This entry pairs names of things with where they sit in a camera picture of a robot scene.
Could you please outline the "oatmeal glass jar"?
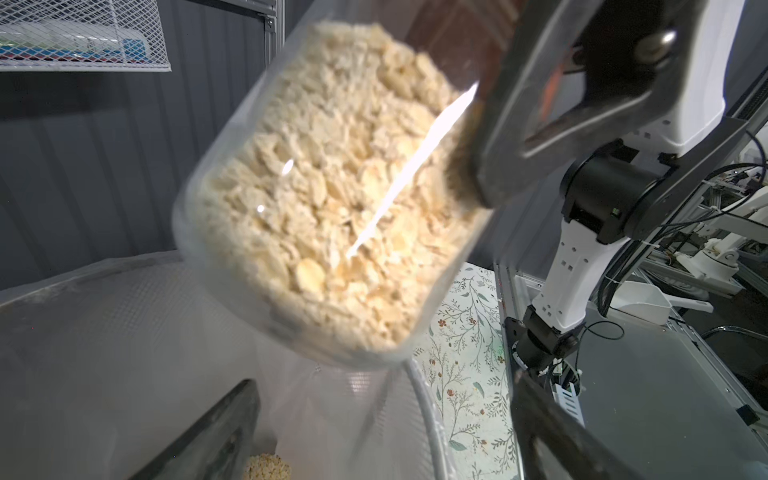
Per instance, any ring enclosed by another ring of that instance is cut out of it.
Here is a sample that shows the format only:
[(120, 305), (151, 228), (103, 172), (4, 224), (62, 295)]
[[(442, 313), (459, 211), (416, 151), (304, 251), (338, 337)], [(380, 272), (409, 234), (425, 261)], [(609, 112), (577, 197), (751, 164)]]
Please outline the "oatmeal glass jar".
[(316, 1), (179, 193), (184, 260), (313, 360), (409, 357), (491, 210), (470, 144), (516, 1)]

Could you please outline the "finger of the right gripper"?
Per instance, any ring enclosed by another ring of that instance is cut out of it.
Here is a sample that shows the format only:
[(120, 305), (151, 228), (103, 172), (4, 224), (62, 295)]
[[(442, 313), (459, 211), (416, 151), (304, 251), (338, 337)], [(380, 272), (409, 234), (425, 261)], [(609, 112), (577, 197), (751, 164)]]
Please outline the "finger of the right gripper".
[[(530, 1), (474, 137), (480, 203), (499, 207), (569, 160), (660, 119), (682, 97), (703, 1)], [(582, 92), (552, 120), (545, 90), (573, 47)]]

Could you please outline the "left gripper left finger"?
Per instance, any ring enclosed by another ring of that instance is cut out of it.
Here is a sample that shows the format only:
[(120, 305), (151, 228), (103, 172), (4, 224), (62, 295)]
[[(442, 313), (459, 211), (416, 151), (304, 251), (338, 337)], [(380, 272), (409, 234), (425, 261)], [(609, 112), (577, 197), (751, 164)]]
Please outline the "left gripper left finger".
[(260, 410), (257, 384), (244, 379), (134, 479), (240, 479)]

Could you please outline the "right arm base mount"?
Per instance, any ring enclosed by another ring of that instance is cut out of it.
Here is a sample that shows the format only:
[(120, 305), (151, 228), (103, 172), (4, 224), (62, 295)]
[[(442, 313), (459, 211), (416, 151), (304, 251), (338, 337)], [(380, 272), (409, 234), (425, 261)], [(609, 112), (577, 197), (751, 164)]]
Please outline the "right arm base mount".
[(586, 322), (582, 319), (574, 329), (558, 333), (533, 310), (526, 314), (525, 320), (529, 325), (509, 316), (503, 321), (509, 386), (513, 387), (517, 374), (523, 374), (547, 389), (551, 385), (549, 373), (557, 361), (564, 360), (576, 351), (579, 335), (584, 331)]

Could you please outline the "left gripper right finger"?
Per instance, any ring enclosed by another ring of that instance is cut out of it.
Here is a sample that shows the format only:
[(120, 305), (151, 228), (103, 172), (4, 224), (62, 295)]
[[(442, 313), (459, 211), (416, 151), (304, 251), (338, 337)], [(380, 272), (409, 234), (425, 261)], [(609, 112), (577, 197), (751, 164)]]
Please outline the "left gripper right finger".
[(512, 421), (526, 479), (638, 479), (527, 373), (512, 377)]

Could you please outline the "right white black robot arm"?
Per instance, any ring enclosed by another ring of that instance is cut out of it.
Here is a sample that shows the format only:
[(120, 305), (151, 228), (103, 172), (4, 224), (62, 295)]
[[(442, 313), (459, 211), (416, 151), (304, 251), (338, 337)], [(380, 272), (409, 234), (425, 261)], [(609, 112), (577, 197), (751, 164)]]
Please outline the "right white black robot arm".
[(533, 375), (579, 345), (616, 256), (668, 223), (745, 133), (724, 115), (740, 1), (530, 1), (475, 138), (472, 172), (497, 208), (558, 168), (555, 259), (509, 335)]

